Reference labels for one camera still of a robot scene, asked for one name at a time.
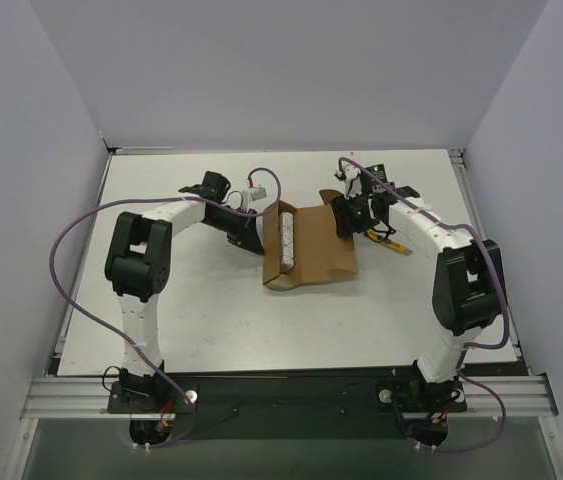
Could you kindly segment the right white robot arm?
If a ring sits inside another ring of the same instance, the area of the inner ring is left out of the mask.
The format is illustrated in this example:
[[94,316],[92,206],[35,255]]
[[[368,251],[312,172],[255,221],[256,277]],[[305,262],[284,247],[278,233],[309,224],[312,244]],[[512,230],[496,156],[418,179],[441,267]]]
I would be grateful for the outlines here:
[[389,181],[382,164],[363,167],[342,157],[335,172],[344,192],[331,203],[337,234],[349,239],[384,226],[382,236],[405,236],[435,263],[432,310],[438,334],[415,361],[430,385],[453,381],[471,349],[499,350],[510,318],[499,246],[469,224],[450,224],[410,186]]

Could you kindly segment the yellow utility knife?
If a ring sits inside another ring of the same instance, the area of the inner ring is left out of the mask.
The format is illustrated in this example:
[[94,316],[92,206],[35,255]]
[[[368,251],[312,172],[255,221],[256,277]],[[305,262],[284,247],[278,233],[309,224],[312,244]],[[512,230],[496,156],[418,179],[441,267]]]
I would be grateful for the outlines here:
[[364,232],[364,236],[372,242],[401,255],[410,255],[412,253],[406,246],[390,240],[385,232],[368,229]]

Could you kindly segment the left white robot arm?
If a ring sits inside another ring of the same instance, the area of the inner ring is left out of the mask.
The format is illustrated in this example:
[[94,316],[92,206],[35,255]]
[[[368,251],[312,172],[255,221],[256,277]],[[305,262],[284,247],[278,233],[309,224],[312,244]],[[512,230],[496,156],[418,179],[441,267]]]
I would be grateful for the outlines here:
[[172,240],[202,223],[226,234],[230,244],[262,255],[264,247],[250,204],[267,197],[252,181],[239,193],[240,204],[226,203],[231,188],[223,175],[208,171],[199,184],[184,186],[183,200],[169,201],[143,213],[117,217],[104,274],[116,294],[125,342],[119,373],[121,391],[144,411],[165,402],[168,383],[158,341],[158,300],[170,277]]

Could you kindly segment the brown cardboard express box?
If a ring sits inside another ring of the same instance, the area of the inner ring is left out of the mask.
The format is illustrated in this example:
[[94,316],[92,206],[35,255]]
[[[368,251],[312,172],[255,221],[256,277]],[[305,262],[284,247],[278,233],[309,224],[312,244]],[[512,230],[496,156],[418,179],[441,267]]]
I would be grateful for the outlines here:
[[[262,220],[262,284],[278,292],[304,285],[327,284],[358,273],[354,242],[337,236],[331,202],[341,193],[324,189],[319,192],[322,204],[297,208],[279,202]],[[282,260],[282,215],[292,216],[292,267]]]

